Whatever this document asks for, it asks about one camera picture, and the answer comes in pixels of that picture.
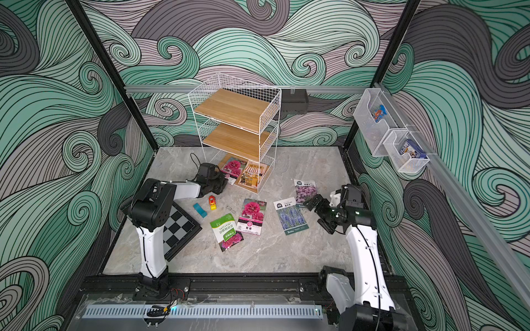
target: gray marble surface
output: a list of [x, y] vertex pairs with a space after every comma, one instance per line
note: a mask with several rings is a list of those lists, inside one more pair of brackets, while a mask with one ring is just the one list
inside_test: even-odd
[[[210, 161], [216, 150], [205, 148]], [[192, 179], [197, 168], [190, 159], [194, 152], [204, 162], [200, 147], [163, 147], [153, 161], [147, 178], [183, 181]], [[319, 193], [329, 193], [349, 183], [337, 147], [278, 147], [276, 165], [259, 196], [238, 186], [227, 185], [216, 196], [217, 210], [210, 210], [208, 196], [182, 199], [177, 203], [194, 217], [202, 231], [171, 261], [170, 272], [318, 272], [323, 265], [353, 271], [350, 249], [343, 235], [330, 235], [316, 222], [314, 212], [303, 210], [309, 229], [286, 236], [273, 202], [295, 195], [293, 179], [314, 180]], [[232, 213], [241, 213], [243, 200], [253, 198], [267, 202], [261, 236], [243, 234], [244, 240], [221, 252], [210, 222]], [[199, 203], [208, 216], [202, 218], [193, 209]], [[140, 270], [140, 247], [134, 226], [127, 221], [105, 266], [105, 274], [137, 273]]]

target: wave pattern wallpaper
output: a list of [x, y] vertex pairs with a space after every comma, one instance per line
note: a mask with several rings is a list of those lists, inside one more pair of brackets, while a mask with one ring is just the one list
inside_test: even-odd
[[[383, 84], [530, 267], [530, 2], [449, 2], [420, 8]], [[399, 174], [359, 133], [355, 145], [379, 235], [426, 328], [530, 330], [530, 312], [429, 169]]]
[[0, 1], [0, 329], [59, 330], [153, 151], [63, 0]]
[[[199, 84], [220, 71], [267, 85], [368, 86], [406, 0], [82, 3], [125, 84]], [[186, 94], [135, 98], [159, 145], [200, 145]], [[311, 95], [308, 114], [281, 117], [279, 145], [342, 145], [359, 99]]]

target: black pole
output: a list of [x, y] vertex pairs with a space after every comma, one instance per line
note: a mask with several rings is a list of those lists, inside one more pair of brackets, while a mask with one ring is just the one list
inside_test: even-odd
[[351, 142], [355, 138], [355, 134], [359, 130], [359, 125], [357, 124], [357, 121], [354, 120], [354, 123], [350, 127], [350, 131], [348, 131], [348, 135], [346, 136], [346, 139], [344, 140], [344, 144], [342, 144], [342, 147], [344, 150], [348, 150], [350, 148]]
[[383, 59], [381, 60], [381, 63], [379, 63], [374, 78], [372, 79], [372, 83], [370, 84], [371, 87], [374, 87], [375, 83], [381, 83], [383, 81], [383, 77], [385, 77], [385, 73], [401, 45], [401, 41], [407, 32], [407, 28], [414, 17], [414, 13], [420, 4], [420, 1], [421, 0], [409, 0], [405, 5], [405, 9], [403, 10], [403, 13], [401, 13], [399, 22], [390, 38], [390, 43], [385, 50], [385, 54], [383, 54]]
[[142, 117], [142, 113], [140, 112], [140, 109], [134, 102], [133, 98], [129, 97], [125, 92], [125, 83], [123, 83], [120, 74], [114, 67], [114, 64], [112, 63], [107, 51], [105, 51], [105, 47], [103, 46], [101, 39], [99, 39], [96, 30], [90, 23], [89, 17], [86, 16], [86, 13], [83, 10], [81, 3], [79, 2], [79, 0], [65, 1], [68, 7], [70, 8], [72, 14], [74, 15], [75, 19], [77, 20], [77, 23], [81, 27], [81, 30], [83, 30], [90, 45], [92, 45], [92, 48], [94, 49], [96, 55], [99, 57], [103, 68], [110, 77], [110, 80], [118, 89], [118, 92], [120, 93], [123, 102], [125, 102], [125, 106], [127, 106], [132, 117], [136, 120], [136, 123], [138, 123], [140, 130], [142, 130], [142, 132], [144, 133], [144, 136], [149, 142], [151, 148], [157, 151], [158, 144], [156, 143], [155, 137], [153, 137], [151, 130], [149, 130], [149, 127], [147, 126], [144, 118]]

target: lavender seed packet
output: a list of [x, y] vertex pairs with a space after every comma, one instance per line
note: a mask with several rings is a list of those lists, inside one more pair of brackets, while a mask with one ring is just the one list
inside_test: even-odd
[[307, 222], [296, 205], [294, 197], [274, 202], [281, 227], [286, 235], [290, 235], [309, 228]]
[[300, 208], [305, 208], [303, 203], [316, 195], [316, 183], [314, 181], [295, 180], [295, 190], [296, 204]]

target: vent grille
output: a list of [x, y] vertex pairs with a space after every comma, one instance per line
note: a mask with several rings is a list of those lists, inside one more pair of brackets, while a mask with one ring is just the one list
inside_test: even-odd
[[[152, 305], [89, 305], [83, 318], [149, 318]], [[322, 319], [317, 305], [177, 305], [167, 318], [303, 318]]]

